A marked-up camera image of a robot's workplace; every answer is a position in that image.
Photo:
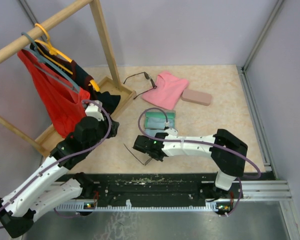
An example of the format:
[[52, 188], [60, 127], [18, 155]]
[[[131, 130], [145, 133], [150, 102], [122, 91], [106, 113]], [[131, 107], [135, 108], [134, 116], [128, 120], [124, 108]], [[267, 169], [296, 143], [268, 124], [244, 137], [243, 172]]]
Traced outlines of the thin wire-frame sunglasses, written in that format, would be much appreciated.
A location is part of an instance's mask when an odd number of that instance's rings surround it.
[[148, 158], [146, 161], [141, 161], [128, 147], [126, 144], [123, 144], [123, 146], [125, 147], [125, 149], [143, 166], [147, 166], [151, 161], [152, 161], [152, 157]]

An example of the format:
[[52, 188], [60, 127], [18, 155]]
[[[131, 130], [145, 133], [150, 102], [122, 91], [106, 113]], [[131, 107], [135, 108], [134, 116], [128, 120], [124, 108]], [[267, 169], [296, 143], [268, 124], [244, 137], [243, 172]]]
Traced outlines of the large light blue cloth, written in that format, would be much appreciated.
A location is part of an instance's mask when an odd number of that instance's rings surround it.
[[145, 127], [147, 129], [164, 130], [166, 127], [166, 120], [163, 118], [149, 117]]

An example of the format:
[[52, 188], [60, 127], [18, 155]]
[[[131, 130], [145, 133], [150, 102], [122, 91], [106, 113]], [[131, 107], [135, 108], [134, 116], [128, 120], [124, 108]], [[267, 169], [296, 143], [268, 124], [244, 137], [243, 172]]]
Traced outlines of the grey glasses case green lining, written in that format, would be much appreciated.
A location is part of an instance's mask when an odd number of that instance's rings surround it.
[[175, 128], [175, 118], [176, 118], [176, 112], [175, 111], [168, 111], [163, 110], [164, 112], [158, 110], [158, 109], [151, 109], [145, 113], [145, 120], [144, 120], [144, 128], [146, 128], [146, 124], [148, 121], [148, 118], [161, 118], [165, 119], [167, 117], [167, 121], [169, 123], [170, 128]]

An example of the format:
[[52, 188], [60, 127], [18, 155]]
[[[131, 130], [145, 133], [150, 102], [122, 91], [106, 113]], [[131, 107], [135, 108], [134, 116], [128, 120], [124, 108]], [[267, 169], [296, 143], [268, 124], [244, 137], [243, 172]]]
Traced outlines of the small light blue cloth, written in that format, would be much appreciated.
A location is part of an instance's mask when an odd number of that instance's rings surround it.
[[157, 133], [164, 133], [165, 130], [164, 129], [150, 129], [150, 128], [146, 128], [144, 130], [144, 132], [147, 135], [151, 136], [151, 137], [155, 137]]

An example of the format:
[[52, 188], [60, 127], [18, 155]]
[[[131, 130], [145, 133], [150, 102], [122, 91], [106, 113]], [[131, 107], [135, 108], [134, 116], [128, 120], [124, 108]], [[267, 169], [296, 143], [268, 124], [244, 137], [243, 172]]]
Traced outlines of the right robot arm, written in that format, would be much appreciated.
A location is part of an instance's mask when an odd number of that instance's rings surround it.
[[225, 129], [218, 129], [207, 136], [179, 136], [174, 128], [166, 128], [154, 137], [138, 135], [133, 149], [163, 161], [165, 157], [196, 156], [213, 160], [219, 170], [213, 185], [213, 192], [225, 198], [231, 192], [233, 181], [242, 177], [248, 145]]

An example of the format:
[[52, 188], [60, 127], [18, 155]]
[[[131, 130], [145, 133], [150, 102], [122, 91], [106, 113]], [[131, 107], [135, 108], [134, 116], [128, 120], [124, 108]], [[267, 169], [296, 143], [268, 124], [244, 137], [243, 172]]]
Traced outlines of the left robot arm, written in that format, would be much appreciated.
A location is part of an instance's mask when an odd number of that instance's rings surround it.
[[44, 163], [17, 189], [0, 198], [0, 222], [11, 238], [25, 234], [44, 214], [71, 199], [93, 195], [94, 182], [87, 174], [76, 173], [68, 181], [47, 188], [83, 161], [105, 139], [117, 135], [119, 123], [112, 119], [82, 118], [64, 140], [50, 152]]

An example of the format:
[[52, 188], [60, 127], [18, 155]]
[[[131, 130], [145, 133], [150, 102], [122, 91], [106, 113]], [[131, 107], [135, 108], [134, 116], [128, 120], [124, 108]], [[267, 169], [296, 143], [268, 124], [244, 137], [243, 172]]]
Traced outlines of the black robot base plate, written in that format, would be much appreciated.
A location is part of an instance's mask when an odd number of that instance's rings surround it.
[[242, 184], [218, 190], [214, 173], [89, 174], [92, 192], [59, 205], [78, 212], [215, 212], [229, 214], [243, 197]]

